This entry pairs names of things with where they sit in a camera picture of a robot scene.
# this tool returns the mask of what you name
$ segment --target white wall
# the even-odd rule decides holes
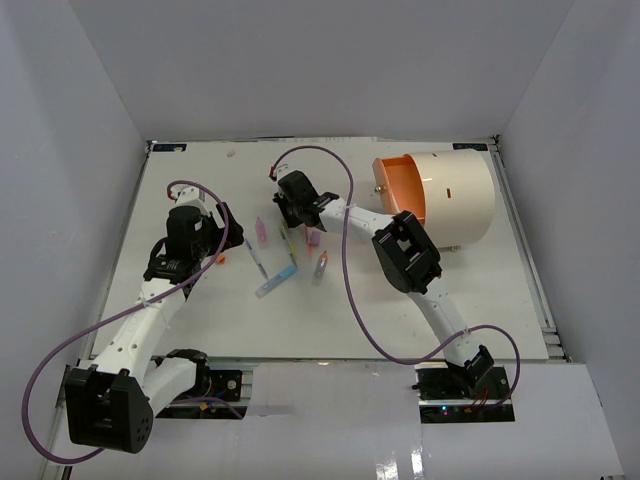
[[[578,0],[504,132],[504,161],[561,338],[587,363],[630,480],[640,479],[639,135],[640,4]]]
[[[573,0],[71,0],[145,139],[501,132]]]
[[[0,2],[0,64],[0,465],[3,478],[30,479],[41,458],[20,424],[24,386],[94,320],[144,143],[65,0]],[[78,350],[36,386],[44,442]]]

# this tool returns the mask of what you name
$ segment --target white table surface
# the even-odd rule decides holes
[[[267,225],[269,247],[259,250],[270,275],[288,264],[277,233],[280,212],[271,199],[276,185],[270,165],[300,140],[191,142],[184,152],[151,153],[117,264],[103,318],[130,306],[138,295],[153,244],[165,236],[172,203],[166,185],[188,179],[206,185],[226,201],[245,235],[255,244],[256,217]],[[376,157],[420,151],[451,150],[451,143],[379,141],[372,138],[323,139],[315,144],[335,150],[353,171],[354,202],[381,211],[374,195],[371,163]],[[458,252],[443,252],[443,278],[469,326],[491,323],[508,330],[524,359],[548,358],[534,299],[488,152],[483,156],[494,177],[496,215],[485,237]],[[347,194],[341,166],[318,151],[296,152],[287,159],[305,172],[318,192]],[[225,252],[226,264],[200,279],[188,302],[174,317],[156,350],[195,348],[211,357],[373,359],[379,355],[359,330],[347,303],[340,268],[339,235],[322,234],[321,248],[309,260],[302,236],[299,271],[263,299],[254,295],[263,279],[244,246]],[[320,287],[311,285],[317,255],[326,249],[329,265]],[[421,356],[438,344],[416,307],[386,281],[370,243],[349,243],[349,271],[355,298],[371,333],[397,356]],[[98,332],[93,353],[109,342],[119,322]],[[498,334],[478,333],[496,359],[511,359],[510,344]]]
[[[513,371],[507,367],[510,380]],[[415,373],[398,365],[263,364],[253,378],[244,420],[155,419],[139,454],[105,451],[74,466],[71,479],[538,480],[623,473],[585,365],[523,365],[516,421],[493,424],[421,425],[409,389]],[[257,407],[284,413],[255,416]],[[54,451],[89,451],[69,442],[66,418]]]

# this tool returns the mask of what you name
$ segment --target robotic arm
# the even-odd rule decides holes
[[[169,211],[167,237],[151,251],[138,302],[144,303],[188,280],[222,241],[197,188],[174,188],[176,206]],[[241,245],[243,229],[226,204],[228,234],[223,249]],[[162,247],[166,253],[160,254]],[[182,290],[125,317],[113,340],[87,369],[74,368],[64,389],[69,436],[73,443],[130,453],[147,442],[154,417],[178,395],[201,391],[207,355],[174,350],[145,374],[169,322],[187,301],[197,280]]]
[[[274,176],[279,190],[273,201],[287,226],[304,223],[340,233],[349,208],[349,228],[371,240],[389,283],[418,306],[438,340],[443,343],[467,330],[440,279],[440,253],[412,213],[391,216],[348,207],[333,193],[318,195],[304,173],[290,170],[286,164],[279,166]],[[454,381],[465,392],[473,391],[493,367],[487,348],[469,332],[447,345],[443,353]]]

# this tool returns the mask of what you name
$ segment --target cable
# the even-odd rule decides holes
[[[276,170],[278,164],[287,155],[289,155],[289,154],[291,154],[293,152],[296,152],[298,150],[320,150],[321,152],[325,152],[325,153],[331,155],[333,158],[335,158],[338,161],[338,163],[340,163],[340,165],[342,165],[342,167],[344,168],[345,172],[347,173],[347,177],[349,178],[349,193],[347,195],[347,207],[350,206],[351,205],[351,200],[353,199],[353,191],[354,191],[353,175],[351,174],[351,170],[349,170],[349,167],[347,166],[345,161],[342,160],[342,158],[340,158],[340,156],[338,154],[336,154],[335,152],[329,150],[328,148],[321,147],[319,145],[299,145],[297,147],[290,148],[289,150],[284,152],[282,155],[280,155],[278,157],[278,159],[275,161],[275,163],[271,167],[271,171],[269,172],[269,177],[272,180],[274,180],[275,179],[275,170]],[[351,311],[353,312],[353,315],[356,317],[356,321],[358,322],[358,325],[360,326],[360,330],[362,330],[362,333],[364,333],[364,336],[367,337],[367,340],[369,340],[369,343],[371,343],[373,348],[375,348],[376,351],[380,355],[382,355],[384,358],[386,358],[387,360],[390,360],[390,361],[392,361],[394,363],[398,363],[400,365],[417,365],[419,363],[423,363],[423,362],[427,362],[427,361],[431,360],[438,353],[440,353],[447,345],[449,345],[451,342],[453,342],[456,338],[464,335],[466,332],[465,331],[461,331],[461,332],[458,332],[458,333],[454,333],[449,338],[447,338],[444,342],[442,342],[438,348],[436,348],[435,350],[433,350],[432,352],[428,353],[427,355],[425,355],[422,358],[402,359],[402,358],[394,357],[393,355],[387,353],[378,344],[378,342],[376,342],[376,340],[373,338],[373,336],[369,333],[369,330],[367,329],[366,325],[364,324],[364,321],[362,320],[362,317],[360,316],[360,312],[358,311],[358,307],[356,306],[355,300],[353,298],[353,292],[351,291],[351,284],[349,282],[349,270],[348,270],[348,267],[347,267],[347,231],[348,231],[348,228],[349,228],[349,212],[350,212],[350,209],[347,208],[345,210],[344,223],[342,224],[342,275],[344,277],[344,286],[345,286],[345,289],[347,291],[347,298],[349,300],[349,305],[351,306]],[[488,330],[495,330],[497,332],[502,333],[504,336],[506,336],[509,339],[509,341],[511,342],[511,345],[513,346],[513,350],[514,350],[515,355],[516,355],[516,374],[515,374],[515,377],[514,377],[514,380],[513,380],[513,385],[511,386],[511,388],[509,389],[509,391],[507,392],[507,394],[504,396],[504,398],[502,400],[500,400],[499,402],[491,405],[490,407],[487,407],[487,408],[496,408],[496,407],[502,405],[504,402],[506,402],[509,398],[511,398],[511,395],[513,394],[514,390],[516,389],[516,386],[518,385],[518,380],[520,379],[520,351],[518,350],[518,346],[516,345],[516,342],[513,339],[513,337],[511,337],[511,335],[509,335],[508,332],[506,332],[505,330],[503,330],[500,327],[496,327],[495,325],[478,325],[478,326],[469,328],[467,331],[475,332],[477,330],[487,330],[487,329]]]
[[[167,193],[169,193],[169,195],[171,193],[171,187],[175,185],[189,185],[191,187],[199,188],[200,190],[205,192],[207,195],[209,195],[211,198],[213,198],[216,201],[216,203],[220,206],[220,211],[222,212],[222,219],[224,221],[224,230],[222,233],[222,240],[220,241],[220,245],[218,245],[218,248],[216,249],[215,253],[211,257],[211,260],[209,260],[209,262],[204,267],[202,267],[198,272],[194,273],[191,277],[186,279],[184,282],[179,283],[178,285],[170,288],[166,292],[161,293],[149,299],[145,304],[138,303],[133,307],[127,308],[126,310],[123,310],[122,312],[116,315],[113,315],[112,317],[102,320],[96,323],[95,325],[92,325],[91,327],[88,327],[88,328],[85,328],[84,330],[79,331],[78,333],[76,333],[72,337],[69,337],[67,340],[62,342],[57,347],[55,347],[53,350],[51,350],[47,354],[47,356],[42,359],[42,361],[38,364],[36,369],[31,374],[31,378],[29,378],[29,381],[27,382],[27,386],[24,389],[24,395],[22,396],[21,417],[22,417],[22,427],[24,429],[24,433],[27,435],[27,439],[29,440],[31,445],[33,445],[33,448],[35,448],[38,451],[38,453],[42,455],[44,458],[46,458],[47,460],[50,460],[55,463],[59,463],[61,465],[74,465],[76,463],[81,463],[86,460],[89,460],[90,458],[95,457],[100,452],[102,452],[103,449],[98,448],[81,457],[64,458],[64,457],[58,457],[57,455],[54,455],[49,450],[44,448],[44,446],[42,446],[42,444],[38,441],[35,434],[33,433],[33,428],[31,427],[31,421],[29,420],[29,400],[31,399],[33,386],[35,385],[36,380],[42,373],[42,370],[44,370],[44,367],[47,366],[47,364],[51,361],[51,359],[53,359],[53,357],[55,357],[58,353],[60,353],[62,350],[64,350],[66,347],[71,345],[76,340],[81,339],[82,337],[90,334],[91,332],[95,332],[96,330],[104,327],[105,325],[109,325],[110,323],[113,323],[116,320],[120,320],[122,317],[126,317],[127,315],[131,315],[132,313],[142,310],[143,308],[146,308],[146,305],[151,305],[153,303],[159,302],[163,298],[166,298],[169,295],[172,295],[173,293],[177,292],[178,290],[181,290],[182,288],[186,287],[187,285],[195,282],[196,280],[198,280],[198,278],[202,276],[204,272],[206,272],[215,263],[216,259],[218,258],[218,255],[224,249],[224,245],[227,242],[227,235],[229,234],[229,215],[227,214],[227,209],[224,207],[222,200],[220,200],[218,196],[208,188],[203,187],[198,183],[191,182],[189,180],[176,180],[174,182],[171,182],[169,185],[167,185]]]
[[[195,403],[195,402],[202,402],[202,403],[215,402],[215,403],[219,403],[219,404],[224,405],[225,407],[227,407],[229,409],[229,411],[231,413],[233,413],[236,417],[238,417],[240,420],[242,420],[244,418],[240,414],[240,412],[238,412],[235,408],[233,408],[231,406],[231,404],[229,402],[227,402],[226,400],[222,400],[221,398],[218,398],[218,397],[183,398],[182,400],[175,400],[175,401],[171,402],[171,405],[180,405],[181,403]]]

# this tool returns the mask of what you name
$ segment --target pen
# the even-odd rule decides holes
[[[249,241],[249,239],[245,238],[244,239],[244,243],[247,245],[247,248],[249,249],[249,253],[251,254],[251,258],[253,258],[253,261],[255,262],[256,266],[258,267],[258,270],[260,270],[260,273],[262,274],[264,279],[265,280],[269,280],[269,275],[267,275],[267,271],[265,270],[264,266],[262,265],[262,262],[260,261],[260,258],[258,257],[258,254],[253,249],[253,247],[251,246],[251,242]]]
[[[291,258],[291,262],[297,266],[298,262],[296,262],[296,256],[293,253],[293,246],[291,245],[291,242],[287,238],[287,234],[285,233],[283,225],[280,225],[280,236],[282,237],[282,240],[284,240],[284,246],[287,249],[287,253],[289,254],[289,257]]]

